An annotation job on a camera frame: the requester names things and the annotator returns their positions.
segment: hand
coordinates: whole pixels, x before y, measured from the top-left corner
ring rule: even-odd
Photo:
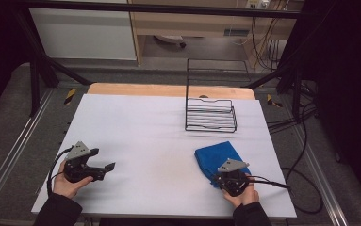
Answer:
[[[93,178],[91,176],[89,176],[77,183],[69,182],[68,180],[66,180],[65,176],[63,175],[63,169],[65,168],[65,162],[66,161],[63,161],[60,163],[59,174],[57,175],[57,177],[54,181],[53,192],[58,195],[63,195],[65,197],[71,199],[76,195],[77,191],[80,188],[88,185],[93,180]]]
[[[231,202],[235,208],[239,207],[241,204],[247,205],[253,202],[259,202],[259,194],[254,189],[254,183],[249,183],[248,186],[245,188],[244,192],[239,196],[232,197],[227,191],[222,190],[223,196],[229,202]]]

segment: white surface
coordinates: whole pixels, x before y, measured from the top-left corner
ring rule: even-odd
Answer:
[[[251,164],[252,174],[283,183],[259,102],[233,100],[233,105],[238,121],[234,134],[200,133],[184,130],[184,97],[84,95],[59,151],[81,140],[90,149],[100,149],[89,166],[116,162],[116,167],[104,181],[78,192],[75,200],[83,214],[232,217],[232,205],[204,177],[194,156],[196,149],[227,140]],[[270,218],[296,218],[285,189],[255,187]],[[46,199],[44,188],[32,212],[38,213]]]
[[[87,2],[127,3],[125,0]],[[127,12],[44,8],[31,8],[30,12],[50,57],[136,60]]]

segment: table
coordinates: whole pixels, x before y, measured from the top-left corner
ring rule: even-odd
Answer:
[[[204,88],[197,88],[199,95]],[[249,89],[210,88],[218,93]],[[172,92],[172,96],[156,96]],[[201,173],[194,151],[229,140],[253,174],[284,182],[260,104],[253,95],[232,99],[238,117],[234,134],[184,129],[184,88],[160,85],[95,84],[74,115],[61,151],[82,140],[99,148],[89,166],[116,162],[104,181],[91,183],[74,198],[83,215],[126,218],[230,218],[233,207]],[[211,92],[202,93],[209,96]],[[288,192],[256,184],[261,203],[272,219],[296,218]],[[47,199],[43,189],[32,212]]]

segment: white cabinet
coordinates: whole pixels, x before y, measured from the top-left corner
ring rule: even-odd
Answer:
[[[128,12],[44,8],[30,12],[50,57],[136,60]]]

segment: person's arm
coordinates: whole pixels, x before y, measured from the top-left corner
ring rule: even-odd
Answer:
[[[53,193],[37,215],[34,226],[73,226],[77,222],[83,208],[72,198],[81,187],[86,186],[93,179],[87,177],[77,183],[71,183],[62,174],[64,166],[65,161],[60,164]]]
[[[268,216],[259,202],[259,194],[254,189],[254,183],[249,183],[244,192],[232,197],[223,190],[224,198],[231,202],[236,208],[233,219],[237,226],[271,226]]]

